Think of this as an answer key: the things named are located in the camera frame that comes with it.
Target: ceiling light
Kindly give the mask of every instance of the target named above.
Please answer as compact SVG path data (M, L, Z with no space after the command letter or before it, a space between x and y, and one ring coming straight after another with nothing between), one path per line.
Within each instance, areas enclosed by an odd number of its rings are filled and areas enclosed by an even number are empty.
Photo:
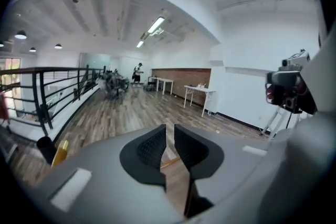
M164 18L163 17L159 17L155 23L151 26L151 28L149 28L149 30L147 31L148 33L153 33L158 27L160 24L162 24L164 21Z
M140 41L139 41L139 44L137 45L137 48L140 48L142 44L143 44L143 41L140 40Z
M26 32L24 32L23 30L20 30L19 32L17 32L17 34L14 37L17 39L26 39L27 35L26 35Z

